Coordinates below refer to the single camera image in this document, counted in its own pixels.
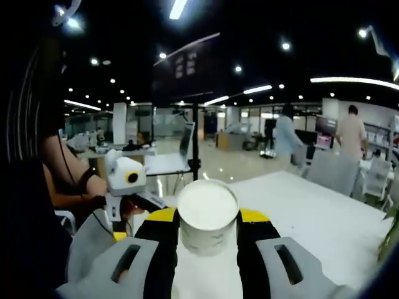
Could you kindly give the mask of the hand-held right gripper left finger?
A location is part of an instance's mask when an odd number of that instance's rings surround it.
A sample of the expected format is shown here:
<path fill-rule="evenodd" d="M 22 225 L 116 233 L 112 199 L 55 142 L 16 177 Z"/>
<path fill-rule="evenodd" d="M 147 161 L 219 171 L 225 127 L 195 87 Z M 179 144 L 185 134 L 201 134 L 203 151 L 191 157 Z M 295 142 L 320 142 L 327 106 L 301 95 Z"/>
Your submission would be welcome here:
<path fill-rule="evenodd" d="M 61 298 L 171 298 L 177 266 L 178 223 L 173 208 L 151 213 L 134 237 L 116 241 L 97 209 L 69 250 Z"/>

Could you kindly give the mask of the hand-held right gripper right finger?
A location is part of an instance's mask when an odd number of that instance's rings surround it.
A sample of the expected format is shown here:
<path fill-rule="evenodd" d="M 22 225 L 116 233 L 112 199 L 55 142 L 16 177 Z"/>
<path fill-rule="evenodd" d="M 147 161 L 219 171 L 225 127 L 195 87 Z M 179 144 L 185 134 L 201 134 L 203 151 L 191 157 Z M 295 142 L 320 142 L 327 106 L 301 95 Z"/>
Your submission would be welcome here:
<path fill-rule="evenodd" d="M 237 263 L 244 298 L 342 298 L 321 262 L 290 237 L 281 237 L 255 210 L 237 216 Z"/>

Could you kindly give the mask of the person's left hand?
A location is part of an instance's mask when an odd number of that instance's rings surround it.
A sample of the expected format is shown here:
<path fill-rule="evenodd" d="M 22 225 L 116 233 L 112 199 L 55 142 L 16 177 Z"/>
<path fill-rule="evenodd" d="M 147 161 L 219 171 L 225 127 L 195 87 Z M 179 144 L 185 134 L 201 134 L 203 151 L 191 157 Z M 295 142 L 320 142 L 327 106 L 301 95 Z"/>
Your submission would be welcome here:
<path fill-rule="evenodd" d="M 107 193 L 107 183 L 98 176 L 92 176 L 87 181 L 86 189 L 90 197 L 104 196 Z"/>

